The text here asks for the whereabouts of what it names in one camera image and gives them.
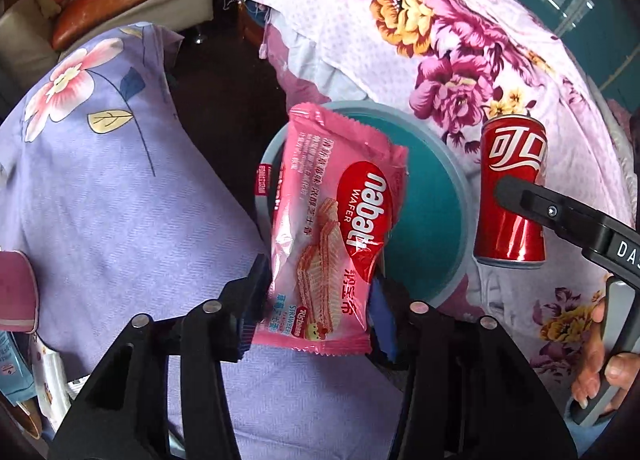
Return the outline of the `person right hand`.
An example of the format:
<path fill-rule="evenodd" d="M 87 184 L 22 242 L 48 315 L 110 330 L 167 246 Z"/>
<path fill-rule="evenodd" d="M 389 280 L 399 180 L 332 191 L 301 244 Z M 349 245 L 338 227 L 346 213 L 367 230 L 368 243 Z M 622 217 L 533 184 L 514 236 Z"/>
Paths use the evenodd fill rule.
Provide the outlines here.
<path fill-rule="evenodd" d="M 582 347 L 582 360 L 577 376 L 572 383 L 572 396 L 580 408 L 585 409 L 601 388 L 601 376 L 617 392 L 605 414 L 620 408 L 639 372 L 640 358 L 636 354 L 620 353 L 605 362 L 605 349 L 601 338 L 601 324 L 604 319 L 606 302 L 601 299 L 591 312 L 589 337 Z"/>

